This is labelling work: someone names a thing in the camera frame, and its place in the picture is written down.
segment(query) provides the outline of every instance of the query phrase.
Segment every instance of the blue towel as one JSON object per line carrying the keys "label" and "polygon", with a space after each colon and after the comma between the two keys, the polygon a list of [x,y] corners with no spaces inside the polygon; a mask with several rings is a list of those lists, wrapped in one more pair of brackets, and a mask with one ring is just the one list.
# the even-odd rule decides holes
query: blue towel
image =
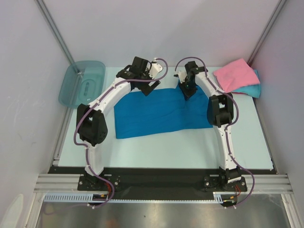
{"label": "blue towel", "polygon": [[188,101],[178,86],[154,90],[148,96],[129,93],[114,107],[116,138],[211,128],[207,121],[208,100],[199,87]]}
{"label": "blue towel", "polygon": [[[257,78],[259,78],[257,70],[254,70],[254,71],[256,73]],[[239,89],[236,89],[232,92],[233,93],[243,93],[243,94],[247,94],[251,97],[259,98],[260,94],[261,94],[261,84],[240,87]]]}

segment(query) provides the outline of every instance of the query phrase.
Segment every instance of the blue plastic tray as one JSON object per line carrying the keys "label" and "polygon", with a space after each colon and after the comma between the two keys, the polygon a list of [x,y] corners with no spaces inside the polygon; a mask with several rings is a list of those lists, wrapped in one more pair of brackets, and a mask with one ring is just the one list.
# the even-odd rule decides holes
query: blue plastic tray
{"label": "blue plastic tray", "polygon": [[59,93],[59,102],[70,108],[88,104],[102,92],[105,65],[99,61],[79,61],[70,65]]}

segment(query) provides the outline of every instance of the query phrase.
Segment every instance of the white wall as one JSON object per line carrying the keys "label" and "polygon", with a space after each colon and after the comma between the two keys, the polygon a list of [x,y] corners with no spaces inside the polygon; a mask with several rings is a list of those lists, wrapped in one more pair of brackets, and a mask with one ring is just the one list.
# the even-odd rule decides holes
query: white wall
{"label": "white wall", "polygon": [[253,67],[262,83],[257,105],[275,163],[287,173],[304,215],[304,1],[289,1]]}
{"label": "white wall", "polygon": [[45,0],[75,61],[247,60],[278,0]]}
{"label": "white wall", "polygon": [[2,0],[0,28],[1,222],[17,194],[24,194],[27,213],[37,176],[48,167],[63,117],[58,94],[68,62],[34,0]]}

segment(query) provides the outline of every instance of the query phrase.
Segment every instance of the pink towel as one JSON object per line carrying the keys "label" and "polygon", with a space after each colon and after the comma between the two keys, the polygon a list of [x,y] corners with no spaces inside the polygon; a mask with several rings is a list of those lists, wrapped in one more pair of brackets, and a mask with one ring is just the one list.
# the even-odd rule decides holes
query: pink towel
{"label": "pink towel", "polygon": [[240,87],[260,84],[254,70],[242,58],[214,71],[213,74],[227,93]]}

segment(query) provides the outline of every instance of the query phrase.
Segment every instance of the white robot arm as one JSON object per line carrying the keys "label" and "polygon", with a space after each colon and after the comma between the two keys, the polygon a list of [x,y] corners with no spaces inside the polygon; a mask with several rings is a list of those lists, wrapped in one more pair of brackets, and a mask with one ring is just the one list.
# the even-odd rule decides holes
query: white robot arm
{"label": "white robot arm", "polygon": [[179,87],[188,100],[195,94],[199,86],[209,97],[207,119],[217,135],[221,153],[220,172],[225,183],[241,180],[240,167],[232,160],[235,159],[231,123],[233,119],[233,102],[226,93],[208,75],[205,67],[198,67],[195,61],[185,65],[186,71],[180,71],[175,76],[179,78]]}
{"label": "white robot arm", "polygon": [[[77,125],[81,122],[78,133],[80,139],[89,147],[88,160],[97,175],[103,171],[104,166],[101,152],[96,151],[95,146],[106,138],[105,117],[109,111],[134,88],[138,88],[148,95],[160,83],[155,78],[162,71],[162,66],[156,61],[150,63],[150,69],[147,66],[147,60],[135,57],[132,65],[118,72],[112,85],[95,101],[89,105],[81,104],[77,109]],[[198,67],[194,61],[189,62],[185,67],[186,72],[179,72],[176,75],[180,79],[179,86],[185,99],[188,100],[196,92],[196,86],[201,87],[209,97],[208,121],[216,132],[222,155],[220,177],[224,184],[239,181],[241,180],[240,168],[231,158],[232,156],[234,158],[231,126],[229,125],[233,119],[232,101],[223,94],[224,91],[210,77],[206,77],[204,67]],[[83,118],[89,110],[91,110],[90,114]],[[93,175],[88,167],[85,170],[88,174]]]}
{"label": "white robot arm", "polygon": [[[145,95],[148,95],[160,83],[155,78],[162,71],[162,66],[154,60],[150,62],[150,68],[148,69],[148,63],[148,60],[135,57],[132,65],[128,65],[125,69],[118,72],[116,79],[106,91],[89,103],[89,105],[81,104],[77,109],[77,124],[82,121],[78,133],[80,139],[88,145],[87,159],[97,175],[104,170],[104,165],[102,164],[101,151],[97,151],[95,148],[97,144],[102,143],[106,138],[108,130],[105,117],[109,111],[134,88],[138,88]],[[92,110],[89,115],[81,120],[90,109]],[[85,171],[93,176],[88,165]]]}

